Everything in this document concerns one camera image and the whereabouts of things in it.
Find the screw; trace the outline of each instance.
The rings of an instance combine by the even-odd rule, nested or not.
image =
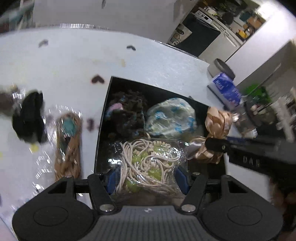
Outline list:
[[[152,209],[151,209],[151,208],[146,208],[146,209],[144,209],[144,211],[145,211],[146,213],[149,213],[149,212],[152,212]]]
[[[112,204],[103,204],[100,206],[100,210],[103,212],[111,212],[114,210],[114,206]]]
[[[191,213],[195,211],[195,206],[191,204],[185,204],[181,207],[184,212]]]

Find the braided rope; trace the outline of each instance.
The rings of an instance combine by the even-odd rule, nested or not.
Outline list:
[[[81,125],[82,120],[78,117],[77,114],[69,112],[62,115],[57,123],[62,123],[62,119],[72,118],[76,125],[76,134],[71,137],[65,156],[60,150],[61,140],[64,138],[62,133],[62,128],[57,128],[57,150],[56,158],[54,162],[54,171],[56,181],[64,176],[73,176],[78,178],[80,175],[80,134],[81,134]]]

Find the white cord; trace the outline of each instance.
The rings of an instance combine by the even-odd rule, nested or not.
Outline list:
[[[120,145],[122,147],[122,153],[120,154],[121,172],[116,193],[123,190],[125,180],[161,194],[170,195],[176,193],[176,189],[168,184],[168,178],[170,174],[173,174],[173,168],[180,159],[181,153],[179,150],[172,148],[165,142],[152,142],[144,139],[138,139],[133,143],[120,143]],[[165,154],[154,151],[154,146],[163,146],[168,149],[166,152],[170,157],[168,158]],[[141,156],[143,152],[147,152],[148,156],[141,158],[140,162],[132,163],[133,154]],[[161,171],[160,180],[148,175],[151,168]]]

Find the gray container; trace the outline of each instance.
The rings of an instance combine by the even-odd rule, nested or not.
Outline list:
[[[229,66],[224,61],[218,58],[209,65],[207,70],[212,77],[215,77],[220,73],[225,73],[230,79],[234,80],[235,78],[235,74],[231,68],[229,68]]]

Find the white table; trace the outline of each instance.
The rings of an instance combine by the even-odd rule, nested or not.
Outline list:
[[[48,46],[38,47],[47,39]],[[136,51],[126,49],[133,45]],[[43,92],[45,109],[69,106],[83,114],[82,178],[93,173],[98,130],[111,76],[136,80],[189,96],[209,106],[222,104],[207,88],[208,64],[159,42],[131,34],[90,29],[30,29],[0,37],[2,85],[17,84]],[[105,84],[92,84],[99,74]],[[36,155],[16,136],[11,119],[0,117],[0,213],[18,199],[32,197]],[[238,136],[232,128],[230,135]],[[268,179],[226,162],[227,172],[268,199]],[[88,198],[83,201],[90,204]]]

